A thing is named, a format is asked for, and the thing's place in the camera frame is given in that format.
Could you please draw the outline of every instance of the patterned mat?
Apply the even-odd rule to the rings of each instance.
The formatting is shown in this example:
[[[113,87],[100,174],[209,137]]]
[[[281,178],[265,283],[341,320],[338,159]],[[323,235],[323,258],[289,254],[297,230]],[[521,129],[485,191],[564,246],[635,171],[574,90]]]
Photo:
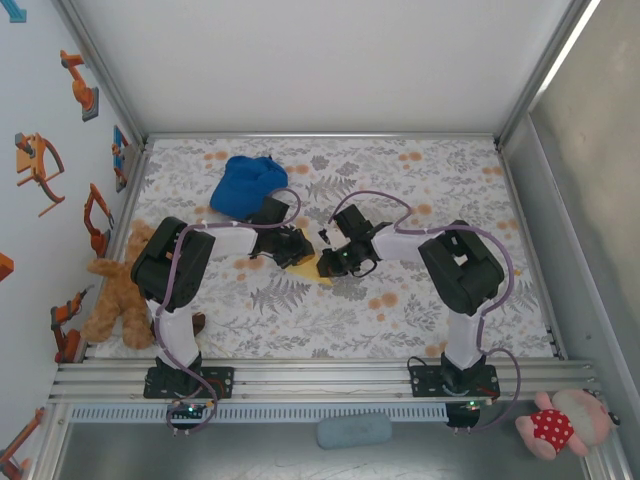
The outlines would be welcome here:
[[[286,168],[290,187],[303,199],[296,224],[311,232],[318,252],[325,245],[316,232],[340,199],[362,189],[390,192],[414,206],[408,226],[463,219],[492,232],[513,257],[516,285],[506,305],[488,316],[484,345],[506,346],[518,356],[552,355],[490,138],[159,140],[134,218],[151,225],[169,215],[188,223],[223,219],[208,202],[233,155],[272,155]],[[292,201],[286,193],[276,197]],[[374,224],[403,213],[385,198],[363,195],[354,202]],[[281,271],[264,257],[216,259],[193,308],[207,317],[198,335],[205,358],[435,357],[447,339],[448,310],[424,266],[407,262],[381,262],[366,278],[327,286]],[[155,350],[130,350],[114,335],[96,356],[153,357]]]

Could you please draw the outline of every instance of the purple cable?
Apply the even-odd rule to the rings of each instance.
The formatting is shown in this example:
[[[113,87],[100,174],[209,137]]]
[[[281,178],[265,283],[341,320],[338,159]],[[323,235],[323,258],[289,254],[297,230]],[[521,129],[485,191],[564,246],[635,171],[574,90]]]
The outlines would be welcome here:
[[[175,249],[174,249],[173,258],[171,259],[171,268],[169,269],[169,279],[167,281],[167,291],[165,293],[164,300],[162,301],[162,304],[156,309],[155,322],[154,322],[154,330],[156,332],[156,340],[158,341],[158,345],[160,345],[160,348],[162,348],[162,351],[167,356],[167,358],[171,362],[173,362],[173,364],[175,366],[177,366],[180,370],[185,372],[191,378],[194,378],[195,380],[197,380],[204,388],[206,388],[207,391],[211,394],[211,398],[213,399],[213,407],[211,408],[211,412],[209,413],[209,416],[207,418],[205,418],[199,425],[197,425],[197,426],[195,426],[195,427],[193,427],[193,428],[191,428],[189,430],[186,430],[185,434],[196,433],[199,430],[202,430],[213,419],[213,417],[216,416],[216,413],[218,412],[218,396],[216,395],[216,391],[214,390],[214,388],[211,386],[211,384],[209,382],[207,382],[204,378],[202,378],[197,373],[189,370],[189,368],[187,366],[182,365],[171,354],[171,352],[167,348],[167,345],[164,343],[164,340],[162,339],[162,335],[160,334],[160,316],[162,315],[162,312],[164,312],[165,309],[167,308],[167,305],[169,304],[169,301],[171,299],[171,294],[173,293],[173,284],[174,284],[175,278],[176,278],[176,270],[178,268],[178,260],[180,259],[180,252],[182,251],[182,243],[184,242],[184,239],[185,239],[187,233],[189,233],[191,230],[209,230],[209,229],[223,228],[223,227],[277,228],[277,227],[282,227],[284,225],[290,224],[291,222],[293,222],[296,219],[296,217],[300,213],[300,209],[302,208],[302,199],[300,198],[300,195],[298,195],[295,191],[291,190],[290,188],[278,188],[277,190],[274,190],[273,192],[271,192],[269,194],[269,196],[273,195],[274,193],[282,192],[282,191],[286,191],[286,192],[289,192],[289,193],[293,194],[293,196],[296,198],[297,208],[296,208],[295,213],[291,217],[289,217],[288,219],[286,219],[286,220],[284,220],[284,221],[282,221],[280,223],[274,223],[272,225],[253,225],[251,223],[241,223],[241,222],[235,222],[235,221],[219,222],[219,223],[207,223],[207,224],[197,223],[197,224],[194,224],[194,225],[187,225],[180,232],[180,235],[178,235],[178,240],[176,241],[176,246],[175,246]],[[165,418],[165,421],[166,421],[167,425],[169,426],[169,428],[174,429],[174,431],[175,431],[175,426],[171,423],[171,414],[177,408],[178,407],[176,406],[175,408],[170,409],[167,412],[167,416]]]
[[[355,197],[356,195],[361,195],[361,194],[370,194],[370,195],[378,195],[381,197],[385,197],[385,198],[389,198],[391,200],[394,200],[395,202],[399,203],[400,205],[404,206],[407,209],[407,213],[401,217],[399,220],[397,220],[394,224],[393,224],[393,228],[395,229],[395,231],[397,233],[402,233],[402,234],[406,234],[406,235],[424,235],[424,234],[437,234],[437,233],[442,233],[442,232],[447,232],[447,231],[455,231],[455,230],[462,230],[462,231],[466,231],[466,232],[473,232],[477,235],[481,235],[485,238],[487,238],[488,240],[490,240],[496,247],[498,247],[498,249],[500,250],[500,253],[502,254],[502,256],[504,257],[504,261],[507,264],[507,274],[509,277],[509,280],[507,282],[507,289],[505,290],[504,294],[494,303],[492,303],[491,305],[489,305],[487,308],[485,308],[484,310],[482,310],[482,312],[480,312],[480,319],[478,320],[478,331],[476,333],[476,346],[478,348],[478,350],[480,351],[480,353],[482,353],[483,355],[486,355],[487,357],[501,352],[501,353],[505,353],[513,362],[513,366],[516,370],[516,391],[513,394],[513,399],[511,400],[511,403],[509,404],[509,406],[507,407],[507,409],[504,411],[504,413],[502,413],[502,415],[500,415],[498,418],[496,418],[495,420],[493,420],[492,422],[489,422],[486,425],[482,425],[480,427],[474,427],[472,430],[474,432],[479,432],[482,430],[486,430],[487,428],[493,427],[499,423],[501,423],[502,421],[504,421],[507,417],[507,415],[511,412],[511,410],[513,410],[513,408],[515,407],[516,401],[518,400],[518,397],[520,396],[520,387],[522,385],[522,372],[520,371],[520,364],[518,363],[518,360],[516,359],[515,355],[513,355],[509,350],[507,350],[506,348],[502,348],[502,347],[497,347],[497,348],[493,348],[491,350],[489,350],[488,352],[485,352],[482,349],[482,335],[484,332],[484,324],[485,324],[485,320],[484,317],[487,313],[494,311],[495,309],[501,307],[506,301],[507,298],[509,297],[509,295],[511,295],[511,292],[513,292],[513,286],[515,283],[515,276],[513,273],[513,261],[511,260],[511,255],[509,255],[509,252],[507,251],[507,248],[504,246],[504,244],[498,240],[496,237],[494,237],[491,233],[482,230],[481,228],[478,227],[472,227],[470,225],[447,225],[447,226],[443,226],[443,227],[435,227],[435,228],[428,228],[428,229],[404,229],[404,228],[400,228],[399,225],[400,223],[404,222],[407,218],[409,218],[411,216],[412,210],[411,210],[411,206],[405,202],[404,200],[391,195],[389,193],[384,193],[384,192],[378,192],[376,190],[360,190],[357,192],[353,192],[350,193],[349,195],[347,195],[346,197],[344,197],[342,199],[342,201],[338,204],[338,206],[336,207],[336,209],[333,211],[333,213],[331,214],[331,217],[329,217],[329,222],[331,222],[333,220],[333,217],[335,217],[336,213],[338,212],[338,210],[342,207],[342,205],[344,205],[344,203],[349,200],[352,197]]]

